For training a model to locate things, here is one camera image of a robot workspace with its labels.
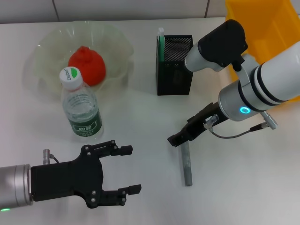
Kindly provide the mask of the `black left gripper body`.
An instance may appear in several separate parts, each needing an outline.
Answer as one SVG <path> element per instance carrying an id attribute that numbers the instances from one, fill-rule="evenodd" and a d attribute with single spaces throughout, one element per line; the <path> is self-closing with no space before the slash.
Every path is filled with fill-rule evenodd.
<path id="1" fill-rule="evenodd" d="M 76 195 L 88 208 L 99 205 L 103 171 L 93 145 L 82 146 L 80 155 L 72 161 L 33 166 L 30 173 L 36 202 Z"/>

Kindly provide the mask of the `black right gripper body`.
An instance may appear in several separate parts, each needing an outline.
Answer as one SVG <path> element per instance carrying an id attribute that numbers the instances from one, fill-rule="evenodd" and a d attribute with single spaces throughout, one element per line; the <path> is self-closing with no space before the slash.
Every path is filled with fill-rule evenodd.
<path id="1" fill-rule="evenodd" d="M 228 120 L 228 118 L 221 111 L 218 102 L 210 103 L 195 116 L 187 120 L 187 124 L 181 130 L 181 137 L 183 140 L 192 141 L 197 138 L 206 130 L 206 128 L 204 128 L 204 123 L 206 123 L 206 120 L 214 115 L 218 116 L 218 120 L 216 123 L 214 123 L 214 125 Z"/>

